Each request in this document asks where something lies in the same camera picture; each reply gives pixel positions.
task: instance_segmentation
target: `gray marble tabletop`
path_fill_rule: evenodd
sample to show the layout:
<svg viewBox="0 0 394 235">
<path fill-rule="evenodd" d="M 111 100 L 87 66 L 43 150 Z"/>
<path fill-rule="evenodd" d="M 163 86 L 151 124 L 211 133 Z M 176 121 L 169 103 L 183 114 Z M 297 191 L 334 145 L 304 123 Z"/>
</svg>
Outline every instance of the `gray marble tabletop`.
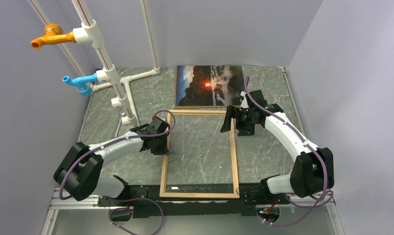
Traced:
<svg viewBox="0 0 394 235">
<path fill-rule="evenodd" d="M 148 70 L 118 69 L 121 76 Z M 249 90 L 261 89 L 268 103 L 281 106 L 299 128 L 294 105 L 279 68 L 243 66 L 243 74 L 251 78 Z M 149 123 L 156 111 L 174 108 L 174 69 L 162 68 L 159 75 L 135 80 L 131 83 L 131 90 L 140 124 Z M 110 103 L 115 96 L 113 88 L 93 94 L 81 136 L 85 144 L 112 138 L 118 120 L 118 109 Z M 230 139 L 227 133 L 219 131 L 223 118 L 180 116 L 177 119 L 177 126 L 171 133 L 167 183 L 231 183 Z M 128 126 L 122 126 L 119 135 L 128 129 Z M 236 132 L 235 141 L 240 183 L 255 183 L 268 176 L 287 174 L 293 166 L 292 158 L 283 145 L 259 125 L 254 136 L 237 137 Z M 102 173 L 118 175 L 133 185 L 158 185 L 161 171 L 162 156 L 144 151 L 114 161 L 104 167 Z"/>
</svg>

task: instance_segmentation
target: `orange faucet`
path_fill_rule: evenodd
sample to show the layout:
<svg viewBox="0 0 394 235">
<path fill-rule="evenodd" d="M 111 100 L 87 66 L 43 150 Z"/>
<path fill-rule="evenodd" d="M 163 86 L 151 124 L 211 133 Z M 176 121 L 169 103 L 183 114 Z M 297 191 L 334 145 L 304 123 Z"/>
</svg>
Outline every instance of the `orange faucet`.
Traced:
<svg viewBox="0 0 394 235">
<path fill-rule="evenodd" d="M 63 30 L 60 26 L 49 23 L 44 28 L 44 36 L 32 40 L 31 46 L 35 49 L 40 49 L 45 44 L 52 45 L 67 42 L 76 43 L 73 32 L 63 34 Z"/>
</svg>

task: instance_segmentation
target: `robotic arm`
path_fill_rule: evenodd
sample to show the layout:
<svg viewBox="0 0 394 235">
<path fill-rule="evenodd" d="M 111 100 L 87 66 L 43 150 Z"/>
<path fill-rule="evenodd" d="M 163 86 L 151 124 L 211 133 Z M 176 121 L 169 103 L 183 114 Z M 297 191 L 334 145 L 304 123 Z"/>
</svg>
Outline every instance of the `robotic arm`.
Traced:
<svg viewBox="0 0 394 235">
<path fill-rule="evenodd" d="M 298 134 L 289 127 L 288 123 L 291 125 L 292 123 L 283 110 L 277 104 L 268 105 L 261 90 L 252 91 L 250 94 L 260 106 L 285 120 L 285 122 L 259 109 L 248 98 L 247 94 L 242 92 L 240 108 L 234 106 L 227 108 L 226 118 L 220 132 L 231 129 L 231 118 L 236 119 L 235 128 L 239 131 L 237 136 L 254 135 L 255 125 L 260 124 L 277 137 L 294 161 L 291 174 L 270 176 L 260 181 L 261 196 L 265 199 L 274 199 L 280 193 L 294 193 L 303 198 L 323 190 L 322 165 L 315 154 L 306 147 L 306 144 L 316 150 L 324 160 L 328 174 L 328 188 L 332 188 L 334 186 L 332 152 L 328 148 L 319 148 L 300 134 L 305 139 L 305 142 L 302 142 Z"/>
<path fill-rule="evenodd" d="M 112 178 L 101 176 L 100 173 L 102 168 L 130 153 L 145 150 L 150 150 L 154 155 L 163 155 L 167 153 L 168 148 L 166 141 L 168 133 L 158 137 L 145 136 L 161 134 L 165 132 L 168 127 L 168 123 L 154 116 L 150 124 L 131 129 L 123 136 L 116 138 L 117 140 L 122 138 L 126 140 L 110 146 L 108 146 L 108 144 L 114 142 L 116 139 L 103 143 L 91 144 L 89 146 L 82 142 L 77 142 L 70 148 L 69 152 L 55 171 L 54 180 L 58 184 L 61 184 L 64 176 L 77 159 L 89 150 L 99 147 L 101 148 L 99 151 L 89 154 L 76 166 L 76 168 L 74 168 L 64 185 L 64 189 L 77 201 L 81 201 L 91 194 L 129 199 L 131 198 L 129 184 L 118 176 L 113 176 Z"/>
</svg>

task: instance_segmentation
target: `blue faucet handle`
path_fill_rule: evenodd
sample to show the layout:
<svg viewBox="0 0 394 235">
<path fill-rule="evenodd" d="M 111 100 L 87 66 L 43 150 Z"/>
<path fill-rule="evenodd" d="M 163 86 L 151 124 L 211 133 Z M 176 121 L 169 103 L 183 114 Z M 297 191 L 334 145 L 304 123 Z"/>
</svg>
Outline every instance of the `blue faucet handle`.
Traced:
<svg viewBox="0 0 394 235">
<path fill-rule="evenodd" d="M 77 90 L 82 96 L 89 96 L 90 94 L 92 94 L 93 90 L 89 85 L 87 85 L 87 83 L 97 81 L 98 79 L 96 73 L 93 73 L 89 76 L 78 77 L 75 79 L 71 79 L 69 76 L 63 77 L 63 82 L 71 86 L 77 87 Z"/>
</svg>

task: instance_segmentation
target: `waterfall picture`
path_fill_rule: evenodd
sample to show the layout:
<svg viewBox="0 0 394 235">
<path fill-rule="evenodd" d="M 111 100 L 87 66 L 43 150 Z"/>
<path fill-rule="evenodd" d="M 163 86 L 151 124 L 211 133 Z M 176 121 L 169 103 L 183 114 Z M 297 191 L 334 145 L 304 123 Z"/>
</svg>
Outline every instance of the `waterfall picture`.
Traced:
<svg viewBox="0 0 394 235">
<path fill-rule="evenodd" d="M 175 107 L 201 108 L 240 105 L 244 90 L 241 66 L 178 66 Z"/>
</svg>

